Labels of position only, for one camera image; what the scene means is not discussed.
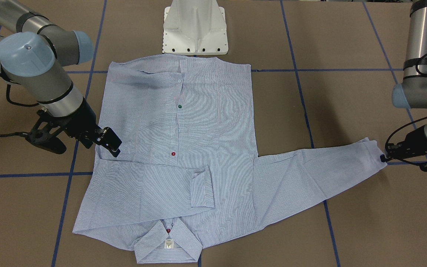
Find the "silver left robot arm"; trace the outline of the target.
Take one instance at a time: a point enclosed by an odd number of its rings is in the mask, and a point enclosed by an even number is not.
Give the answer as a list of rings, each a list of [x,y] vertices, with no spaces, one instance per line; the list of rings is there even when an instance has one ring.
[[[393,88],[396,108],[427,109],[427,0],[414,0],[410,8],[410,27],[404,76]],[[385,143],[383,162],[427,155],[427,124],[406,135],[398,144]]]

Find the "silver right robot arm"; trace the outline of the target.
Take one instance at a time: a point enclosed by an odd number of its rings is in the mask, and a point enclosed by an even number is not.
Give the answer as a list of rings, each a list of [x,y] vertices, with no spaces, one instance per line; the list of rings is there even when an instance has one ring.
[[[81,142],[120,154],[122,141],[109,128],[100,128],[85,97],[64,70],[93,59],[93,43],[85,32],[68,31],[17,0],[0,0],[0,25],[11,32],[0,35],[0,77],[23,86],[37,100],[39,119],[29,132],[17,132],[40,149],[63,154],[61,132]]]

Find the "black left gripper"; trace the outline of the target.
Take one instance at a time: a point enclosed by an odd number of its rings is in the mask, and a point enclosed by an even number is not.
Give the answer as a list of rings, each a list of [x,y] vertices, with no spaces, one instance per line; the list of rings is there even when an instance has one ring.
[[[413,130],[408,133],[404,141],[396,144],[391,143],[391,138],[398,132],[395,130],[386,140],[386,155],[381,155],[381,162],[388,162],[392,159],[408,159],[417,156],[427,155],[427,136],[424,130]]]

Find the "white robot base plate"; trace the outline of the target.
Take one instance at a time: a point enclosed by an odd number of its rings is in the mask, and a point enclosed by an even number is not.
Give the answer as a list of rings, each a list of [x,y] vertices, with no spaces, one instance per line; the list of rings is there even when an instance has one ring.
[[[162,53],[217,56],[229,51],[225,9],[215,0],[174,0],[164,9]]]

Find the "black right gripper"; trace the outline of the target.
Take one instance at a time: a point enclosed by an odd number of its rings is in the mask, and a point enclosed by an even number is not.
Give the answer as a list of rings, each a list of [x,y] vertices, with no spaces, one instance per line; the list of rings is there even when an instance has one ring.
[[[89,149],[93,144],[105,147],[110,154],[117,158],[121,152],[121,139],[110,127],[100,128],[96,123],[96,114],[83,99],[81,105],[72,114],[65,116],[65,132]]]

